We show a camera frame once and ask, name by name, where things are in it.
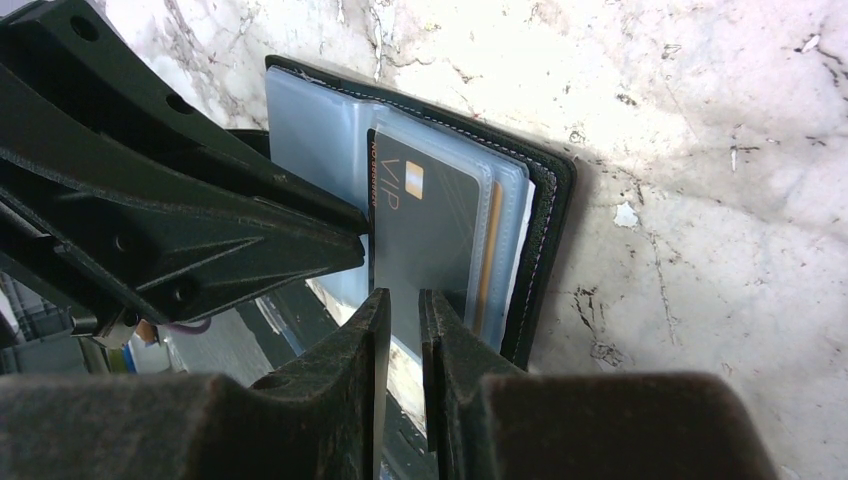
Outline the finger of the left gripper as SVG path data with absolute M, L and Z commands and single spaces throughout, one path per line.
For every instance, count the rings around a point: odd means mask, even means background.
M 363 216 L 230 133 L 117 111 L 126 145 L 1 71 L 1 266 L 85 324 L 207 318 L 362 265 Z
M 83 125 L 215 187 L 363 234 L 351 204 L 279 167 L 188 104 L 85 1 L 32 1 L 1 19 L 1 52 Z

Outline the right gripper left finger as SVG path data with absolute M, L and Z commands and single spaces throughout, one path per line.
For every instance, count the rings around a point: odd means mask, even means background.
M 391 297 L 251 386 L 223 374 L 6 375 L 5 479 L 375 479 Z

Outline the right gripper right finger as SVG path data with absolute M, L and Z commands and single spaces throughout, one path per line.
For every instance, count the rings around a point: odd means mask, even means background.
M 443 479 L 774 479 L 741 400 L 698 372 L 534 375 L 419 296 L 428 447 Z

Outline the black card holder wallet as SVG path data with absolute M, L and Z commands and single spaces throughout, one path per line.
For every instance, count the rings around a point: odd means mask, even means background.
M 366 263 L 324 282 L 350 302 L 373 283 L 372 173 L 368 133 L 382 126 L 428 139 L 491 175 L 475 235 L 477 281 L 459 315 L 484 344 L 519 368 L 529 361 L 575 180 L 571 160 L 471 117 L 399 91 L 281 56 L 266 61 L 269 127 L 237 136 L 274 164 L 350 203 L 366 218 Z M 493 185 L 503 201 L 482 332 L 473 332 Z

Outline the black VIP credit card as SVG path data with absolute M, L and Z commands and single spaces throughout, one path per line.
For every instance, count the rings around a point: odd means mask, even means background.
M 445 294 L 459 315 L 477 281 L 474 248 L 491 175 L 434 142 L 382 126 L 368 133 L 373 283 L 391 293 L 392 334 L 421 356 L 419 293 Z

